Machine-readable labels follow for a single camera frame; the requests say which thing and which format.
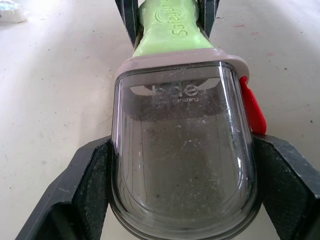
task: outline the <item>brand logo on container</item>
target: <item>brand logo on container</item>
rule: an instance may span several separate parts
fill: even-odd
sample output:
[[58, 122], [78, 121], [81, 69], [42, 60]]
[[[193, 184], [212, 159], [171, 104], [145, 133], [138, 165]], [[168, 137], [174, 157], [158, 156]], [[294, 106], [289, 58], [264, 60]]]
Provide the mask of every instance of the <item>brand logo on container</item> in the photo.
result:
[[199, 92], [198, 87], [193, 84], [189, 84], [184, 88], [179, 84], [179, 86], [172, 86], [170, 88], [156, 88], [155, 85], [152, 86], [152, 95], [170, 95], [172, 97], [183, 97], [183, 94], [186, 94], [189, 97], [197, 95]]

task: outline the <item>red release latch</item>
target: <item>red release latch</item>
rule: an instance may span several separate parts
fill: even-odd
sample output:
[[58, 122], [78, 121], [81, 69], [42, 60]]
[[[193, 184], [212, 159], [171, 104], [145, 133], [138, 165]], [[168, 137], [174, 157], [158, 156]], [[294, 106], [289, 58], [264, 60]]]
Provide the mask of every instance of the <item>red release latch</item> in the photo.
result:
[[254, 93], [248, 88], [247, 80], [248, 78], [243, 76], [240, 78], [239, 82], [249, 124], [254, 133], [264, 135], [267, 131], [267, 122]]

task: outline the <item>white object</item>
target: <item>white object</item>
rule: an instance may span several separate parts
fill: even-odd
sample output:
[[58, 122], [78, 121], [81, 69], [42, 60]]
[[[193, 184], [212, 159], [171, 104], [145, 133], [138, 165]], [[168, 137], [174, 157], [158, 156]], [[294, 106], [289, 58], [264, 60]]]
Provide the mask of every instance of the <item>white object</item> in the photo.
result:
[[27, 18], [27, 11], [11, 0], [0, 0], [0, 22], [21, 23]]

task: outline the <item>black clamp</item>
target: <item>black clamp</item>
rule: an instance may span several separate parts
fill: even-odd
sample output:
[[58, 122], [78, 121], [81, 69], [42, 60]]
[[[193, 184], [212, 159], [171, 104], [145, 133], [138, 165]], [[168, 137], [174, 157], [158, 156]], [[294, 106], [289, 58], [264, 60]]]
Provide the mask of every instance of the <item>black clamp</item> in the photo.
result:
[[[199, 25], [207, 36], [210, 35], [211, 29], [216, 19], [220, 0], [199, 0]], [[140, 28], [138, 18], [138, 0], [115, 0], [121, 15], [123, 24], [128, 32], [130, 41], [134, 46]]]

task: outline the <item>green handle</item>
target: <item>green handle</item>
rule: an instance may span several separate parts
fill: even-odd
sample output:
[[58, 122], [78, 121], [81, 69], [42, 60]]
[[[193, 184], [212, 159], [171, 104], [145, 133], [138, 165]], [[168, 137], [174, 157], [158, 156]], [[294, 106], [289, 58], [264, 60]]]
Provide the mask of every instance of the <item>green handle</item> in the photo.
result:
[[197, 26], [195, 0], [145, 0], [139, 17], [144, 32], [133, 56], [214, 47]]

